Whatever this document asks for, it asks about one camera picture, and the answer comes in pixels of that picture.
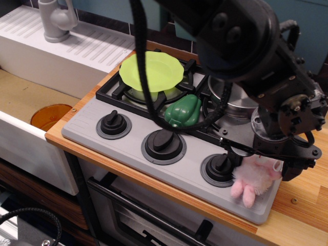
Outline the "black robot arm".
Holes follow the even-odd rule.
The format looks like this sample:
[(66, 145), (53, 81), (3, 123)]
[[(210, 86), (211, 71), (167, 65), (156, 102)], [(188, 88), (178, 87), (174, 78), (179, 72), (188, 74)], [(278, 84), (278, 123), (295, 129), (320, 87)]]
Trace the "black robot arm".
[(264, 1), (160, 4), (196, 38), (210, 81), (236, 83), (258, 103), (249, 123), (219, 135), (233, 148), (282, 160), (284, 181), (312, 168), (321, 151), (300, 135), (321, 130), (327, 97), (294, 54), (298, 25), (280, 23)]

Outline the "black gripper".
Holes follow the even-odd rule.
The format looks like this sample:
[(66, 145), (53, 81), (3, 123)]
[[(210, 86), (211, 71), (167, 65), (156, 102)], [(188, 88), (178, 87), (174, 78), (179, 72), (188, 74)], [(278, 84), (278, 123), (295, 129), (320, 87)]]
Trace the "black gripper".
[[(233, 149), (285, 160), (282, 167), (282, 181), (291, 181), (309, 167), (305, 161), (301, 160), (312, 161), (322, 156), (322, 151), (315, 145), (304, 148), (295, 144), (294, 139), (305, 141), (299, 136), (282, 141), (269, 141), (255, 134), (251, 128), (221, 128), (219, 135)], [(242, 156), (232, 150), (228, 151), (227, 155), (229, 171), (241, 166)]]

